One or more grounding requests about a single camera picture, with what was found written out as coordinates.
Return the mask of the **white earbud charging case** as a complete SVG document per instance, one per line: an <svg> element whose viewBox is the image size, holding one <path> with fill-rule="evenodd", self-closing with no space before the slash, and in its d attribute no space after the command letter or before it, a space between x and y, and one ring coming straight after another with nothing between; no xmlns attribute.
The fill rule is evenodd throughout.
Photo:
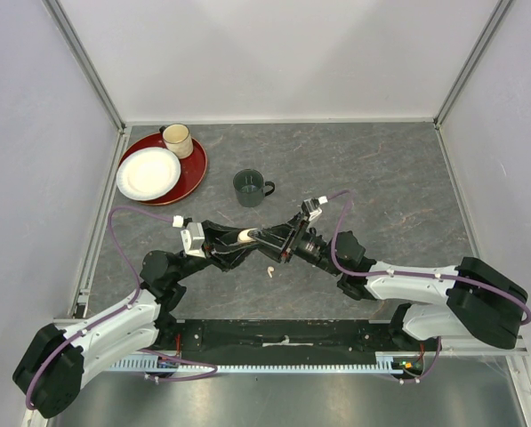
<svg viewBox="0 0 531 427"><path fill-rule="evenodd" d="M237 242L239 244L256 243L259 234L260 230L256 228L242 230L237 234Z"/></svg>

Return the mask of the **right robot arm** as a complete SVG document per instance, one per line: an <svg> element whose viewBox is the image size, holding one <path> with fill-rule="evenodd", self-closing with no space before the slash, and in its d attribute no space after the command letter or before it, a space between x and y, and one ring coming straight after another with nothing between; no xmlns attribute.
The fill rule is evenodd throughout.
<svg viewBox="0 0 531 427"><path fill-rule="evenodd" d="M394 266L366 257L350 231L336 230L325 241L313 233L307 214L277 227L242 231L237 239L257 244L279 262L297 256L335 275L353 300L400 300L387 330L398 350L447 335L511 350L520 328L531 322L527 292L478 258L439 268Z"/></svg>

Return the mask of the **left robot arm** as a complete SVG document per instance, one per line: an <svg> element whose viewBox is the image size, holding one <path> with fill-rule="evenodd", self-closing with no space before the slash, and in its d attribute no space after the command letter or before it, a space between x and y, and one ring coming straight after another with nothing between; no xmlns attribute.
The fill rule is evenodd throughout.
<svg viewBox="0 0 531 427"><path fill-rule="evenodd" d="M182 251L146 254L134 275L137 286L123 301L71 326L40 328L12 374L27 409L53 418L118 360L150 346L172 346L172 312L186 292L181 280L208 266L237 267L258 246L256 232L189 222L181 227Z"/></svg>

